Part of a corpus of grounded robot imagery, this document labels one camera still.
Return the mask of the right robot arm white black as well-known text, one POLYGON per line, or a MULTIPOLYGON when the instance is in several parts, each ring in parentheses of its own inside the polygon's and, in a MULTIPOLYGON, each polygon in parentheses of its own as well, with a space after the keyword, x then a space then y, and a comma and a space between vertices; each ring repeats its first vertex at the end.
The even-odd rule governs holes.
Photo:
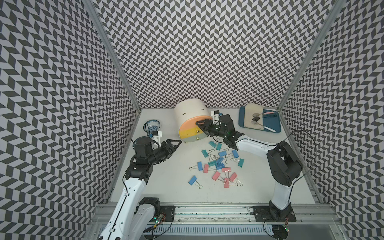
POLYGON ((292 216, 291 195, 293 185, 299 180, 303 164, 289 143, 277 144, 255 140, 235 130, 229 114, 217 121, 204 119, 196 121, 197 127, 207 136, 220 137, 223 143, 236 151, 266 157, 271 175, 275 180, 273 197, 269 202, 267 220, 284 222, 292 216))

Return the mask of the cream round drawer cabinet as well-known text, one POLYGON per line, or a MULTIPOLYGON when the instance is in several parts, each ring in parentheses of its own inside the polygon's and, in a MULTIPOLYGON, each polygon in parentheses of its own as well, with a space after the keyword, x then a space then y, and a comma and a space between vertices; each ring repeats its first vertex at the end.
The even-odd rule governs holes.
POLYGON ((205 104, 199 99, 184 100, 174 108, 179 127, 179 137, 185 143, 197 142, 207 135, 196 125, 196 122, 212 120, 205 104))

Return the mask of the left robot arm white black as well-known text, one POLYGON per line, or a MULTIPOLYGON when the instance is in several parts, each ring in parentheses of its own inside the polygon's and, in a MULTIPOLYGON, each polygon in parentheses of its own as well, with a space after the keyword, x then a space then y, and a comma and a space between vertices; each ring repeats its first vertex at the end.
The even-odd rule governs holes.
POLYGON ((147 136, 134 141, 135 154, 123 176, 122 194, 100 240, 140 239, 148 223, 161 213, 159 198, 142 197, 154 165, 169 159, 181 143, 170 139, 158 143, 147 136))

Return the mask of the pink binder clip bottom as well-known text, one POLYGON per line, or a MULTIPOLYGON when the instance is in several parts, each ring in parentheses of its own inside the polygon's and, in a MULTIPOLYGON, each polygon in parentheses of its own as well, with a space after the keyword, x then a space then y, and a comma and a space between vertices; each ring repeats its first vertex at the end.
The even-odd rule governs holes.
POLYGON ((231 182, 228 178, 224 178, 224 188, 228 189, 231 186, 238 187, 239 184, 231 182))

